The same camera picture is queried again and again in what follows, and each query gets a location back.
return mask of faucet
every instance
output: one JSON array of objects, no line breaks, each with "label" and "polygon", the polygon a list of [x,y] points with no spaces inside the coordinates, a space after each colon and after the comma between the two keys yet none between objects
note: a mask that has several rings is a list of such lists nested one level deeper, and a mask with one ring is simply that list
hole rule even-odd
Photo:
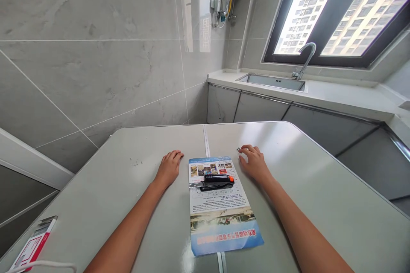
[{"label": "faucet", "polygon": [[313,55],[316,52],[316,44],[315,43],[307,43],[306,45],[304,45],[299,52],[302,52],[306,47],[312,47],[312,50],[310,52],[310,55],[306,61],[306,63],[303,65],[302,69],[300,70],[300,72],[297,72],[297,69],[292,73],[292,77],[295,77],[296,80],[300,80],[303,76],[303,74],[305,73],[306,67],[309,64],[310,60],[312,59]]}]

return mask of stainless steel sink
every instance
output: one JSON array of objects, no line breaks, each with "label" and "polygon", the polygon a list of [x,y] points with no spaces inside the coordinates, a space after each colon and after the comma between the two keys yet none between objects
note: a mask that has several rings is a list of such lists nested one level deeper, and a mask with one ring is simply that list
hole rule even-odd
[{"label": "stainless steel sink", "polygon": [[267,75],[259,75],[255,73],[249,73],[237,81],[268,85],[271,87],[280,87],[288,90],[296,90],[300,92],[305,91],[305,81],[287,79],[287,78],[277,78]]}]

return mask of tabletop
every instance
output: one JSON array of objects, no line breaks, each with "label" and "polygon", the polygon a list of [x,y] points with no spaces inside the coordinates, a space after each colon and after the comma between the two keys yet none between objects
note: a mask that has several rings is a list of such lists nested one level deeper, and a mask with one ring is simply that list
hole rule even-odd
[{"label": "tabletop", "polygon": [[[408,217],[287,122],[118,130],[39,217],[59,216],[39,260],[74,262],[82,272],[153,180],[162,156],[180,149],[179,176],[152,216],[132,272],[221,272],[216,254],[194,257],[190,248],[188,160],[206,156],[232,157],[265,241],[226,252],[227,271],[298,272],[274,208],[240,168],[236,148],[243,144],[259,146],[273,176],[354,271],[410,270]],[[30,233],[3,258],[0,272]]]}]

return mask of printed flyer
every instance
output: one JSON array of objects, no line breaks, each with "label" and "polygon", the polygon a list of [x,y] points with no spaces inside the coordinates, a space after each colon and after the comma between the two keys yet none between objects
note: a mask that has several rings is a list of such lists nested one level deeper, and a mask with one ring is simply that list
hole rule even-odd
[{"label": "printed flyer", "polygon": [[230,157],[189,160],[189,183],[207,174],[226,174],[235,183],[229,189],[202,192],[190,188],[191,248],[195,256],[239,250],[264,244],[255,215]]}]

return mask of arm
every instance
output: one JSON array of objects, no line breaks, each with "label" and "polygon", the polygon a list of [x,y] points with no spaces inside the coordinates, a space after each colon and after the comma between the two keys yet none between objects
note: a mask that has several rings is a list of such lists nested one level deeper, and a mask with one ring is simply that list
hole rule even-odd
[{"label": "arm", "polygon": [[243,168],[262,186],[275,206],[302,272],[353,272],[273,178],[259,148],[244,145],[239,152],[248,157],[246,163],[245,159],[239,156]]},{"label": "arm", "polygon": [[181,151],[162,158],[154,181],[108,238],[84,273],[129,273],[134,264],[149,219],[165,189],[179,174]]}]

